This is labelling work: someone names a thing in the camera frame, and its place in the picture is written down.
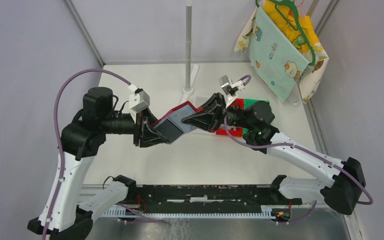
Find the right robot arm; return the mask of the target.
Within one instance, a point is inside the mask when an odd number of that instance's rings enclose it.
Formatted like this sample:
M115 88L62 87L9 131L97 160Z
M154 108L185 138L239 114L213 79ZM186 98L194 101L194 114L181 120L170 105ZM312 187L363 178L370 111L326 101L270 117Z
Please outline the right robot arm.
M312 150L291 139L272 125L275 115L266 101L256 101L247 108L227 106L224 96L215 93L198 111L181 122L213 133L220 127L246 129L244 147L282 159L307 172L312 178L279 175L269 189L269 199L282 204L287 199L323 201L343 215L351 215L356 205L372 205L374 199L366 190L361 163L352 157L346 160Z

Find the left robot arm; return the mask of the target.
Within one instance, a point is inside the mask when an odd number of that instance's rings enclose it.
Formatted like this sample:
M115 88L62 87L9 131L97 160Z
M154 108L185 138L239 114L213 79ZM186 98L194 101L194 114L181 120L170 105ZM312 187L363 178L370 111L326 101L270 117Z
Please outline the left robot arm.
M148 109L132 117L114 109L115 99L110 88L91 88L72 122L57 131L57 172L43 212L27 224L29 231L51 240L84 240L108 209L136 200L136 182L119 175L91 199L79 202L87 172L107 135L132 135L140 148L169 142L153 128L156 119Z

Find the red leather card holder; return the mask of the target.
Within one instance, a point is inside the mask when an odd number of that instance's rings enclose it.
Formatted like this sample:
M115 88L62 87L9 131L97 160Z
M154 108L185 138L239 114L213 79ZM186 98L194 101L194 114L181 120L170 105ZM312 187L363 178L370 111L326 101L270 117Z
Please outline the red leather card holder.
M174 143L181 136L191 133L197 127L182 123L182 119L189 117L198 110L190 101L169 110L162 118L153 123L152 127L168 139L168 144Z

